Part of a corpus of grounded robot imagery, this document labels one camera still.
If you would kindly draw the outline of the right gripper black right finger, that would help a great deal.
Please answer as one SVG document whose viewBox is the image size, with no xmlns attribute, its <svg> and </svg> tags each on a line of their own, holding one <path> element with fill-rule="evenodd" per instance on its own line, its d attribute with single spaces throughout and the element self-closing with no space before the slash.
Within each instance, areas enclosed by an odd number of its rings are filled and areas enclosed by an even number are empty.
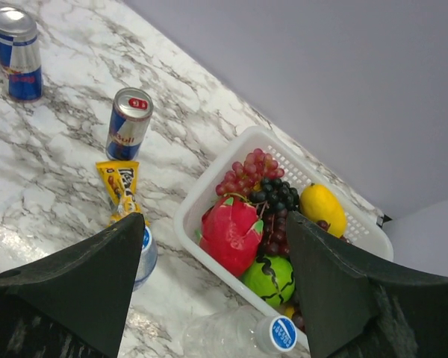
<svg viewBox="0 0 448 358">
<path fill-rule="evenodd" d="M 313 357 L 448 357 L 448 277 L 377 257 L 297 212 L 287 240 Z"/>
</svg>

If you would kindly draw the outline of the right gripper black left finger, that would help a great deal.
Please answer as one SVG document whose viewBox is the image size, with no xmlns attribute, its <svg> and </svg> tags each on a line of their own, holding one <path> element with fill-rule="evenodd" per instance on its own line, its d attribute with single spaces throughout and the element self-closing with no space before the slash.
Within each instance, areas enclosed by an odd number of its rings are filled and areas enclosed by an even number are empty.
<svg viewBox="0 0 448 358">
<path fill-rule="evenodd" d="M 116 357 L 144 218 L 0 273 L 0 357 Z"/>
</svg>

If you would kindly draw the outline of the blue label plastic bottle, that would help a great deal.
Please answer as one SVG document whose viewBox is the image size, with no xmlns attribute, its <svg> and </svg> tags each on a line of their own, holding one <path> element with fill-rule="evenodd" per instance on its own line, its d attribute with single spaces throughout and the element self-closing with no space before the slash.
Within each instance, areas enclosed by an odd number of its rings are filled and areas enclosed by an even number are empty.
<svg viewBox="0 0 448 358">
<path fill-rule="evenodd" d="M 137 273 L 134 280 L 133 291 L 137 291 L 149 278 L 153 272 L 158 260 L 158 247 L 152 236 L 152 244 L 149 249 L 143 251 L 141 249 L 140 261 L 137 267 Z"/>
</svg>

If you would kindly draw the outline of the blue bottle cap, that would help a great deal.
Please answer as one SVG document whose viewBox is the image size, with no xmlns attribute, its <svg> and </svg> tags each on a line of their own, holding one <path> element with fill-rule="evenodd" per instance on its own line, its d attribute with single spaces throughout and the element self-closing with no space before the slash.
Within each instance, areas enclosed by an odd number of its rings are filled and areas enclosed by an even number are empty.
<svg viewBox="0 0 448 358">
<path fill-rule="evenodd" d="M 283 354 L 294 349 L 297 343 L 296 327 L 284 315 L 264 317 L 255 326 L 257 347 L 266 354 Z"/>
<path fill-rule="evenodd" d="M 143 231 L 143 244 L 142 250 L 146 251 L 149 249 L 149 246 L 152 244 L 152 234 L 150 232 L 149 227 L 146 225 Z"/>
</svg>

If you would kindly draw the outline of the clear plastic bottle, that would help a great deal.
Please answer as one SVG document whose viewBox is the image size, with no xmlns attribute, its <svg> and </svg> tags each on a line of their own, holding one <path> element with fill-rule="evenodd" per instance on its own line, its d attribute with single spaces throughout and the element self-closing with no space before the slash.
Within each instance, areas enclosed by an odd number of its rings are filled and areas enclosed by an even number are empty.
<svg viewBox="0 0 448 358">
<path fill-rule="evenodd" d="M 280 357 L 266 354 L 255 341 L 255 326 L 264 317 L 253 307 L 242 306 L 193 321 L 181 340 L 186 357 Z"/>
</svg>

